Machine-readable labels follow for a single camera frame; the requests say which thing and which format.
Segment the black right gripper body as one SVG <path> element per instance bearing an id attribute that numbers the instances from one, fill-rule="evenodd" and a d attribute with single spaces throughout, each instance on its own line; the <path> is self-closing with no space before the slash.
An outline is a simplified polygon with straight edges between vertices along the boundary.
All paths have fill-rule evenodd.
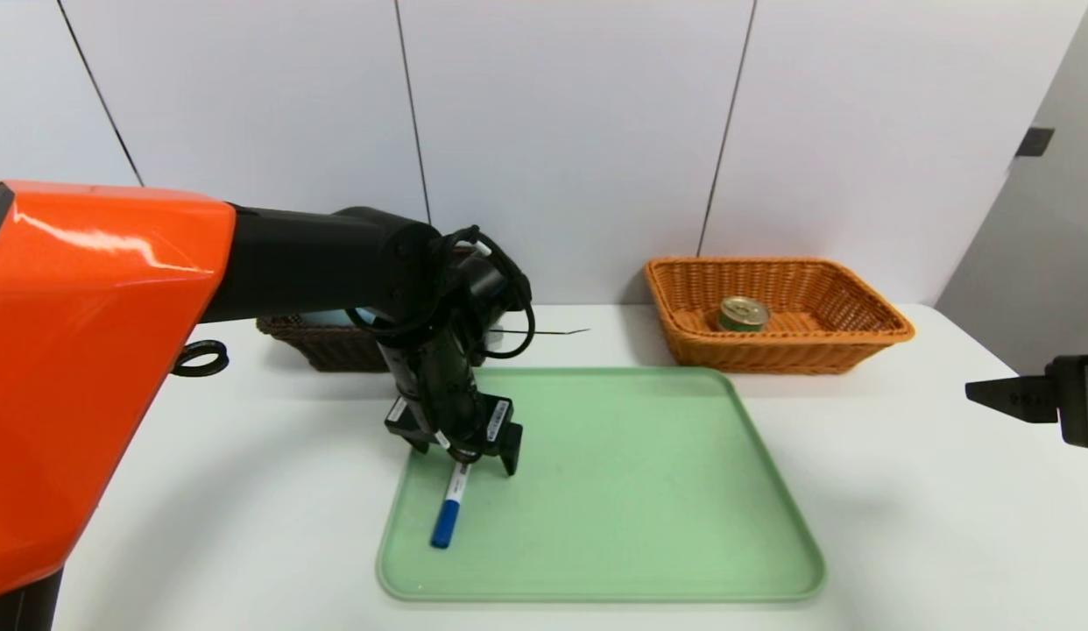
<path id="1" fill-rule="evenodd" d="M 1058 356 L 1046 367 L 1051 379 L 1062 440 L 1088 449 L 1088 355 Z"/>

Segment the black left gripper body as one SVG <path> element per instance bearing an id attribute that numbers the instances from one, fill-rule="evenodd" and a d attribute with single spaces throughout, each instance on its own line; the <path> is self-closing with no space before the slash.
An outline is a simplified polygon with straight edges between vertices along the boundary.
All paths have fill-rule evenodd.
<path id="1" fill-rule="evenodd" d="M 455 336 L 384 346 L 399 398 L 385 420 L 395 436 L 426 436 L 453 457 L 498 456 L 512 400 L 477 388 L 477 354 Z"/>

